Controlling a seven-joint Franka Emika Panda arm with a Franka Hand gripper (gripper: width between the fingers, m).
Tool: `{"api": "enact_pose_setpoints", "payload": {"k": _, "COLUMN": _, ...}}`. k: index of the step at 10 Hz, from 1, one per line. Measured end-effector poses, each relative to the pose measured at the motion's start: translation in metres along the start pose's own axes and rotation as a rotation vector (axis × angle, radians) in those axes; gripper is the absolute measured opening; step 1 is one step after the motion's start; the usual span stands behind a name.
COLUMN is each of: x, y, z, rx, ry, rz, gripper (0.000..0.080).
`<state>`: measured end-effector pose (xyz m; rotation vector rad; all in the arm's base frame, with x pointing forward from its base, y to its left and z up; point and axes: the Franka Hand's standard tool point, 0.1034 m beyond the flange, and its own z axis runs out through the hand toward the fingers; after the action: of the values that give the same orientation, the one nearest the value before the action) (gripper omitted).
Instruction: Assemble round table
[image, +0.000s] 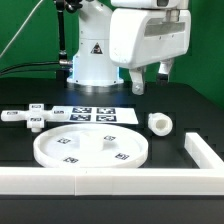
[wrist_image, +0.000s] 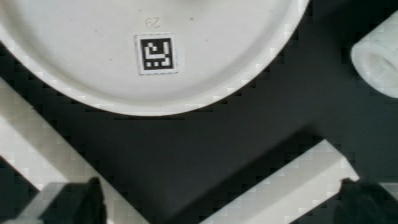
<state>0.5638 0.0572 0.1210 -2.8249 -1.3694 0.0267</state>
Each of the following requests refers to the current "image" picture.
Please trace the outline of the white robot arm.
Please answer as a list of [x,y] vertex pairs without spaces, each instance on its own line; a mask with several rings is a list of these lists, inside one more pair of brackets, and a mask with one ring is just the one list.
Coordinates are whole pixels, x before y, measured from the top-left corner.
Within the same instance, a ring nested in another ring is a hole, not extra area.
[[68,86],[86,93],[121,88],[126,68],[132,92],[144,93],[146,67],[157,63],[156,82],[169,81],[174,58],[190,42],[189,0],[83,0],[79,11],[79,49],[72,59]]

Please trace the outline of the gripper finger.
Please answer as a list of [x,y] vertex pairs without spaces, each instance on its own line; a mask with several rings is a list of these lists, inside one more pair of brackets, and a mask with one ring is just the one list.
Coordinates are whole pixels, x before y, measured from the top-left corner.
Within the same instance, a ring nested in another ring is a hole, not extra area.
[[166,59],[160,62],[158,74],[157,74],[157,82],[158,83],[168,83],[169,76],[171,73],[171,69],[173,67],[174,60]]
[[132,81],[132,92],[136,95],[142,95],[145,88],[146,67],[137,67],[129,70]]

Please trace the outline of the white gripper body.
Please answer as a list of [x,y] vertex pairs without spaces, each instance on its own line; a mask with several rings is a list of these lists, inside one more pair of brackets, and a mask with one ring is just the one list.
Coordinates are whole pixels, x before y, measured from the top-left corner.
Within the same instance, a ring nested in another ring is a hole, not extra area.
[[133,69],[187,52],[191,15],[180,10],[167,21],[164,10],[116,9],[111,17],[109,55],[119,67]]

